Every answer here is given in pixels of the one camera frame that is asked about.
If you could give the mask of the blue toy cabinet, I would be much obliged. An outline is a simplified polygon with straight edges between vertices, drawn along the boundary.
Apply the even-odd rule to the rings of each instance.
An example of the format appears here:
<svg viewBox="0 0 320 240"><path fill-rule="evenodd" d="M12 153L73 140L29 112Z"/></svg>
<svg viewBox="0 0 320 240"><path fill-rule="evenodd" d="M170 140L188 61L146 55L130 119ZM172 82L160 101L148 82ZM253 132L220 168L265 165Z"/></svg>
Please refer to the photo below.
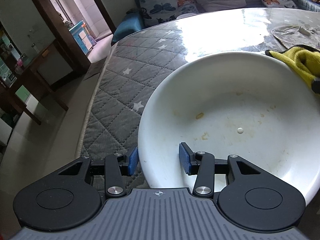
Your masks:
<svg viewBox="0 0 320 240"><path fill-rule="evenodd" d="M97 44L95 39L89 34L85 21L78 22L69 29L69 32L85 55L88 55Z"/></svg>

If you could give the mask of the beige towel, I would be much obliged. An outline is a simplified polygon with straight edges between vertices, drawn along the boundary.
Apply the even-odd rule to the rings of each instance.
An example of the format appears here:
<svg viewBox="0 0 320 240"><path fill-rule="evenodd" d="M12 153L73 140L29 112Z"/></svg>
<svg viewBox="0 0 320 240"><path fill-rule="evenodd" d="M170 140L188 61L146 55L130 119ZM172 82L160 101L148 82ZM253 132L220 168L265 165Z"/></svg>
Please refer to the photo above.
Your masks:
<svg viewBox="0 0 320 240"><path fill-rule="evenodd" d="M319 50L318 27L285 25L273 29L271 33L286 49L297 45L305 45Z"/></svg>

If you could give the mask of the grey quilted star mat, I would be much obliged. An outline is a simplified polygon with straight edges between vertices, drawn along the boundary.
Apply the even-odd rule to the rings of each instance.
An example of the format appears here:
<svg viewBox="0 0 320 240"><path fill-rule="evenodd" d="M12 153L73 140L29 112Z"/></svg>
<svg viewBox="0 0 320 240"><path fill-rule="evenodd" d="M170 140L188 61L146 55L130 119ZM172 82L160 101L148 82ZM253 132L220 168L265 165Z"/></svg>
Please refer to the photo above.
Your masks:
<svg viewBox="0 0 320 240"><path fill-rule="evenodd" d="M157 86L186 63L177 21L120 40L99 77L81 135L81 157L124 154L137 143L144 107Z"/></svg>

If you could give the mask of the yellow black microfibre cloth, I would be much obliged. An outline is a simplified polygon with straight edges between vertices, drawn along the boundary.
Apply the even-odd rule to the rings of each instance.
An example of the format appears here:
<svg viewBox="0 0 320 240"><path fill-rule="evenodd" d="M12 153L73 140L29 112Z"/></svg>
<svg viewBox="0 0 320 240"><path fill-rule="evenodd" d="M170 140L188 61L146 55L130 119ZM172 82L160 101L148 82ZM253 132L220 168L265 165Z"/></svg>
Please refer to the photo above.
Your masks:
<svg viewBox="0 0 320 240"><path fill-rule="evenodd" d="M282 52L266 50L265 54L285 63L305 81L315 94L319 94L318 49L307 45L297 45Z"/></svg>

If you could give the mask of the dark wooden table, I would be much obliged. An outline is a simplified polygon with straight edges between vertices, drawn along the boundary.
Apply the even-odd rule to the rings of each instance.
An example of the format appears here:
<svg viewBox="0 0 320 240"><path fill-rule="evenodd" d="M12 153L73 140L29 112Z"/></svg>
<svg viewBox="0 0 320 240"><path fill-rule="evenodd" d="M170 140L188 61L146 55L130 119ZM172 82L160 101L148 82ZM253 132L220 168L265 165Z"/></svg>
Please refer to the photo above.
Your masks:
<svg viewBox="0 0 320 240"><path fill-rule="evenodd" d="M12 85L6 85L4 80L1 80L2 110L13 115L26 113L38 125L42 124L41 120L27 109L27 104L16 94L20 87L23 86L33 94L36 99L42 98L42 96L48 92L64 111L68 111L69 107L57 95L55 95L53 85L50 85L39 71L40 66L48 60L53 49L60 53L64 59L67 59L67 54L60 42L54 40L50 45L41 50L40 53L29 64L27 64L20 74L16 73L15 70L11 68L16 80Z"/></svg>

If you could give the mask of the blue sofa cushion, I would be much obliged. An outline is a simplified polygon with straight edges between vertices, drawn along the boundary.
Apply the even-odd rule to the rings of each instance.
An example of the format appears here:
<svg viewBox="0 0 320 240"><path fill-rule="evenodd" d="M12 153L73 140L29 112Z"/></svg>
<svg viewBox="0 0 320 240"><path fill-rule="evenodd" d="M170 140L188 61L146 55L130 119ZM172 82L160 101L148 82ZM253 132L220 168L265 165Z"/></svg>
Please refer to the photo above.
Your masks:
<svg viewBox="0 0 320 240"><path fill-rule="evenodd" d="M113 46L121 39L131 35L132 33L141 31L145 28L143 19L139 12L127 14L113 34L111 45Z"/></svg>

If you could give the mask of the butterfly print cushion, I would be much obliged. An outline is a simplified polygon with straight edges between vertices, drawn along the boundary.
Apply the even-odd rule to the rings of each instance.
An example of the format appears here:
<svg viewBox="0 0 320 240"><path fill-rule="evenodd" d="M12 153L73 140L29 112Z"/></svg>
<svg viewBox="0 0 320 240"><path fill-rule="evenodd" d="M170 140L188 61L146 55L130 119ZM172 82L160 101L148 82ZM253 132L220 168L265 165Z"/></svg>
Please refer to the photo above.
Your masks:
<svg viewBox="0 0 320 240"><path fill-rule="evenodd" d="M139 0L146 27L173 21L183 14L198 14L196 0Z"/></svg>

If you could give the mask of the white ceramic bowl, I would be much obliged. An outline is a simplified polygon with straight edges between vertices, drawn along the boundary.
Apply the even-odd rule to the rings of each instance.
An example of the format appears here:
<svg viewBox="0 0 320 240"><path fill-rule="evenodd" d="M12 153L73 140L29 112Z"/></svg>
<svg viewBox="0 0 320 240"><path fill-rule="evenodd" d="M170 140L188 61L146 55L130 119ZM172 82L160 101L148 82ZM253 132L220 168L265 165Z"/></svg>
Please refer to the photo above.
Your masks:
<svg viewBox="0 0 320 240"><path fill-rule="evenodd" d="M193 188L178 156L185 142L218 159L236 154L297 188L319 189L319 96L263 54L203 57L171 73L144 108L138 153L151 188Z"/></svg>

